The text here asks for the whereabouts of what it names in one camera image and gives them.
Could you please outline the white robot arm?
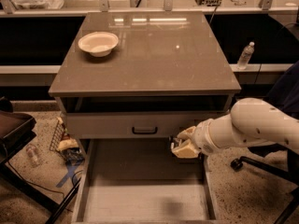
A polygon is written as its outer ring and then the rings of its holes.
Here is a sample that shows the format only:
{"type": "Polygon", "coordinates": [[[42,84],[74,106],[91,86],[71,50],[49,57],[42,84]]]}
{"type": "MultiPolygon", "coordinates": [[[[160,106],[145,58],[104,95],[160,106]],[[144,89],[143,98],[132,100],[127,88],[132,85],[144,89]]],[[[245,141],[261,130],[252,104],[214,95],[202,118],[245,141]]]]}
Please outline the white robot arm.
{"type": "Polygon", "coordinates": [[[261,147],[279,144],[299,152],[299,121],[266,101],[245,98],[230,112],[217,119],[207,119],[180,132],[171,144],[178,158],[212,155],[228,147],[261,147]]]}

